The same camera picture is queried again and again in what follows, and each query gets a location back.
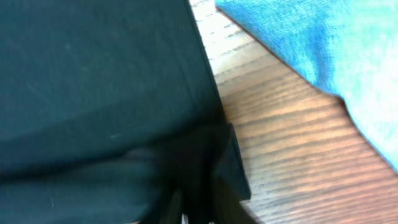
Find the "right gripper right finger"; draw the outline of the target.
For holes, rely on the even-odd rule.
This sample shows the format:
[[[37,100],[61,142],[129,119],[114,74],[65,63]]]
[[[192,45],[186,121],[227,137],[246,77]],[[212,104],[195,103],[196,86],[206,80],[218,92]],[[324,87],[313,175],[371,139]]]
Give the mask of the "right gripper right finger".
[[[238,196],[221,178],[212,183],[212,207],[214,222],[217,224],[257,224],[242,207]]]

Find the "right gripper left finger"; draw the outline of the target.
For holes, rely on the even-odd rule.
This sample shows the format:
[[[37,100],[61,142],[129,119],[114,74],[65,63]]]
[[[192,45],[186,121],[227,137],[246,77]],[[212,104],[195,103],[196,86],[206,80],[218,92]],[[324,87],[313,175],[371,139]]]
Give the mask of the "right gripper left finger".
[[[183,217],[183,192],[175,188],[159,202],[156,224],[181,224]]]

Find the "black t-shirt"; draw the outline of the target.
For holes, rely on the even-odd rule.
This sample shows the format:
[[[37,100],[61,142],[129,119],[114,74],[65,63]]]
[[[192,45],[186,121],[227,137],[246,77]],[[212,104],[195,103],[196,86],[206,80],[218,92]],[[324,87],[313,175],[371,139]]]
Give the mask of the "black t-shirt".
[[[155,223],[251,196],[186,0],[1,1],[1,222]]]

